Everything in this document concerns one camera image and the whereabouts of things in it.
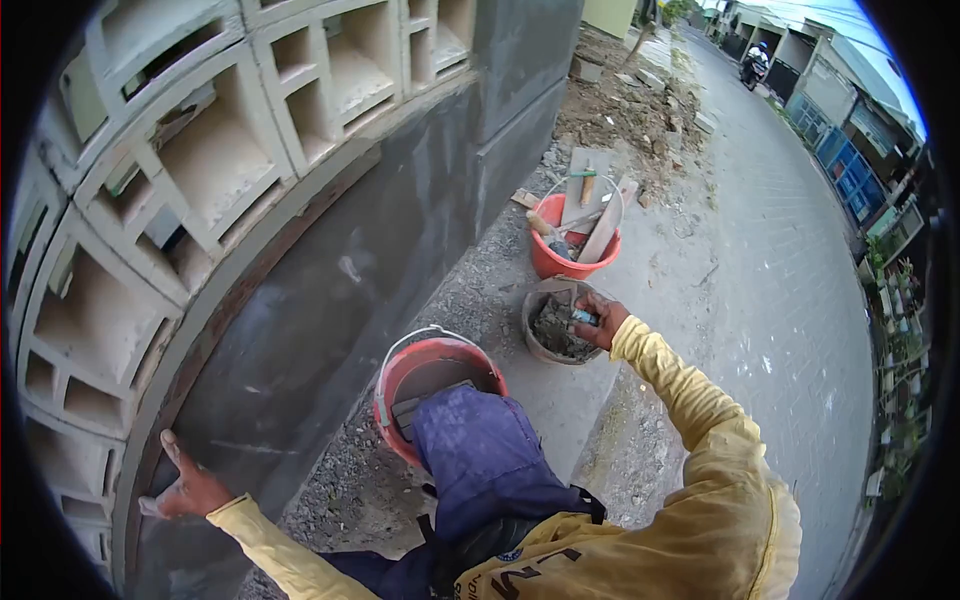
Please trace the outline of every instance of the logo patch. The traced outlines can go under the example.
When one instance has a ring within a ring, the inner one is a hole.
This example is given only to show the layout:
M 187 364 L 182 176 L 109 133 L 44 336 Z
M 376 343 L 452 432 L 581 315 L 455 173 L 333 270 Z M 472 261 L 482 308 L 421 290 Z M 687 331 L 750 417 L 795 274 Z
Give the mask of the logo patch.
M 520 555 L 523 554 L 523 550 L 511 550 L 510 552 L 504 552 L 503 554 L 497 555 L 496 559 L 498 561 L 503 561 L 504 563 L 512 563 L 516 559 L 520 558 Z

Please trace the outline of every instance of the metal gate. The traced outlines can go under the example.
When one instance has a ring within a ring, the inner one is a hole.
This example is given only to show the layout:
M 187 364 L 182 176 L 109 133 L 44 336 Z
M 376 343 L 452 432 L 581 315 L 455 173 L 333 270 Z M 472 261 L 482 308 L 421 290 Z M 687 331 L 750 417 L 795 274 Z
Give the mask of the metal gate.
M 820 146 L 820 141 L 831 124 L 823 111 L 807 98 L 806 94 L 794 94 L 786 103 L 786 113 L 810 148 Z
M 825 133 L 816 156 L 857 223 L 865 223 L 886 202 L 883 184 L 840 128 Z
M 727 36 L 723 38 L 721 48 L 734 59 L 740 60 L 740 57 L 743 56 L 743 51 L 747 48 L 747 40 L 737 34 L 727 34 Z
M 786 102 L 790 99 L 799 78 L 800 71 L 780 59 L 774 59 L 773 66 L 770 67 L 770 72 L 767 73 L 767 79 L 764 80 L 764 83 L 776 92 L 781 100 Z

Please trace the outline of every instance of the motorcycle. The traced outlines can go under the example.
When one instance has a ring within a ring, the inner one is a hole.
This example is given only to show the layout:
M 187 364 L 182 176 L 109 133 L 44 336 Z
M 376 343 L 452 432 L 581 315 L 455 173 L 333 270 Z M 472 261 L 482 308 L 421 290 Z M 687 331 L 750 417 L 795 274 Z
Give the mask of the motorcycle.
M 767 65 L 763 60 L 747 59 L 740 69 L 740 82 L 747 86 L 747 89 L 753 91 L 757 82 L 763 79 L 767 74 Z

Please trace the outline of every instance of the worker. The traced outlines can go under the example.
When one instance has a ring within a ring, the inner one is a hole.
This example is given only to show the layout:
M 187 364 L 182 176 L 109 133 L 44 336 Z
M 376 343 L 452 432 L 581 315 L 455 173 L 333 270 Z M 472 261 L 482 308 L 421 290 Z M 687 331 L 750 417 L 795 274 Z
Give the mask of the worker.
M 436 530 L 422 517 L 426 543 L 399 561 L 314 554 L 248 494 L 235 497 L 194 463 L 169 430 L 160 438 L 180 478 L 156 499 L 141 498 L 141 511 L 205 516 L 293 600 L 786 598 L 799 566 L 800 510 L 767 466 L 756 424 L 621 303 L 589 293 L 576 306 L 599 324 L 572 332 L 653 384 L 690 453 L 684 487 L 646 528 L 606 521 L 596 498 L 550 471 L 516 402 L 469 386 L 417 408 L 415 446 L 439 497 Z
M 759 44 L 748 50 L 747 59 L 762 60 L 764 65 L 770 66 L 770 57 L 767 56 L 767 42 L 761 41 Z

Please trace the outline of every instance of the tree trunk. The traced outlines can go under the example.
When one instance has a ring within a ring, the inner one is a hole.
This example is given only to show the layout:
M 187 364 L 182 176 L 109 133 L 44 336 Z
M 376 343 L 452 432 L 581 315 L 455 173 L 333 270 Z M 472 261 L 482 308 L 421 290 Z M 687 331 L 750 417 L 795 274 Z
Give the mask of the tree trunk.
M 652 36 L 656 30 L 657 23 L 654 23 L 653 21 L 643 26 L 643 29 L 640 30 L 640 35 L 636 39 L 634 49 L 630 51 L 630 54 L 627 55 L 627 58 L 623 61 L 624 66 L 630 64 L 630 62 L 636 58 L 636 55 L 640 53 L 640 46 L 643 45 L 643 42 L 650 39 L 650 36 Z

